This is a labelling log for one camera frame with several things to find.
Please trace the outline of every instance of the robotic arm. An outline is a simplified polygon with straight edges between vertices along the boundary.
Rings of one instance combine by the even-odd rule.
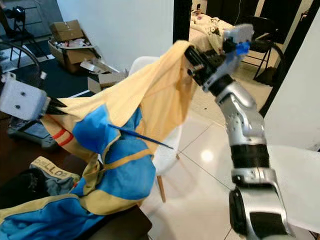
[[[264,119],[257,111],[255,100],[229,75],[248,52],[253,32],[250,24],[225,31],[226,58],[219,67],[213,66],[194,47],[189,47],[185,56],[193,69],[188,74],[204,92],[215,96],[225,117],[234,166],[231,177],[236,185],[229,193],[232,228],[247,239],[290,238],[292,232],[276,172],[270,168]]]

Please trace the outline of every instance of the blue cloth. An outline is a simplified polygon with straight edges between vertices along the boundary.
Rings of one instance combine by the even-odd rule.
[[[72,134],[84,148],[103,154],[107,145],[120,134],[117,129],[109,127],[109,123],[107,108],[101,105],[77,122]]]
[[[125,124],[134,131],[142,119],[138,108]],[[102,154],[106,146],[120,132],[109,127],[109,114],[105,105],[89,113],[78,122],[72,133],[85,148]],[[113,163],[126,156],[147,149],[139,138],[122,134],[106,154],[105,162]],[[156,169],[151,155],[132,160],[115,169],[107,170],[96,189],[127,200],[139,200],[150,194]],[[86,184],[82,177],[71,193],[82,197]],[[91,228],[104,216],[88,212],[75,197],[63,198],[32,212],[11,215],[0,225],[1,240],[55,240],[74,239]]]
[[[8,216],[0,226],[0,239],[74,239],[103,217],[86,211],[75,197],[64,198],[36,211]]]

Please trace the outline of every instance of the bed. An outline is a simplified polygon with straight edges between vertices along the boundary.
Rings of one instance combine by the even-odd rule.
[[[189,42],[202,52],[214,49],[219,54],[222,48],[224,31],[233,27],[218,17],[192,13]]]

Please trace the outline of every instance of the white wall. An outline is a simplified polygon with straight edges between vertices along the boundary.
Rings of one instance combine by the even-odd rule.
[[[320,146],[320,11],[265,117],[269,144]]]
[[[63,20],[78,19],[106,63],[130,69],[140,56],[160,56],[173,42],[173,0],[57,0]]]

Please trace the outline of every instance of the cardboard box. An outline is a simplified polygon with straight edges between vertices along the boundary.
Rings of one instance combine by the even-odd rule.
[[[73,49],[66,50],[61,49],[48,41],[49,49],[51,54],[58,60],[58,62],[65,67],[70,73],[76,73],[81,71],[83,68],[80,67],[81,62],[95,58],[95,54],[88,48],[85,49]]]
[[[88,61],[83,61],[80,65],[84,69],[89,70],[92,74],[103,74],[106,72],[112,72],[113,70],[108,67],[104,62],[101,61],[101,59],[93,58]]]
[[[104,88],[109,88],[117,83],[121,82],[128,76],[126,72],[119,72],[119,73],[108,73],[108,74],[101,74],[98,76],[98,81],[93,80],[92,78],[88,77],[88,89],[97,94],[101,92]]]
[[[78,20],[54,22],[50,30],[57,42],[79,39],[84,36]]]
[[[124,72],[101,74],[98,76],[99,83],[102,88],[111,87],[111,86],[121,82],[126,77],[127,76]]]

